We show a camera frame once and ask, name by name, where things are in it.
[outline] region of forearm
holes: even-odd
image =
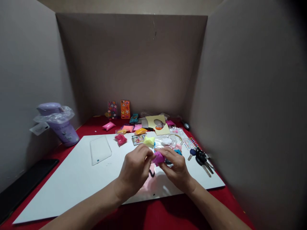
[[[114,181],[49,222],[42,230],[91,229],[124,202],[115,195],[113,186]]]
[[[197,181],[195,181],[195,183],[195,190],[187,195],[204,215],[213,230],[250,229],[227,207],[205,190]]]

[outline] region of red tablecloth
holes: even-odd
[[[77,133],[80,138],[85,135],[113,134],[116,129],[120,128],[124,123],[128,123],[129,120],[113,120],[117,127],[106,132],[105,130],[102,130],[102,126],[107,122],[108,120],[106,117],[92,117],[77,130]],[[176,124],[178,127],[182,127],[180,123],[176,122]],[[185,130],[185,133],[188,137],[193,137],[189,131]],[[74,146],[66,148],[63,145],[60,145],[45,157],[59,159],[58,165],[12,213],[7,221],[0,226],[0,229],[35,230],[40,229],[52,220],[51,218],[18,225],[12,224],[73,148]],[[209,192],[248,226],[254,229],[252,223],[227,187],[211,189]],[[154,230],[157,228],[167,230],[210,229],[206,219],[185,194],[122,205],[115,212],[100,221],[94,229],[124,229],[126,227]]]

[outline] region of left hand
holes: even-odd
[[[148,178],[155,155],[145,144],[139,144],[125,156],[122,170],[114,181],[114,192],[121,201],[135,195]]]

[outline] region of tag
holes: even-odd
[[[42,134],[45,130],[49,129],[49,125],[44,123],[38,123],[36,126],[30,129],[31,132],[33,132],[36,136]]]

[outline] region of hand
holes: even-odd
[[[121,201],[135,195],[148,178],[149,167],[155,157],[145,144],[139,144],[127,153],[122,170],[114,181],[114,192]]]
[[[188,172],[185,158],[169,147],[156,149],[156,151],[160,151],[174,165],[170,168],[165,163],[159,164],[169,180],[182,192],[191,194],[196,188],[196,181]]]

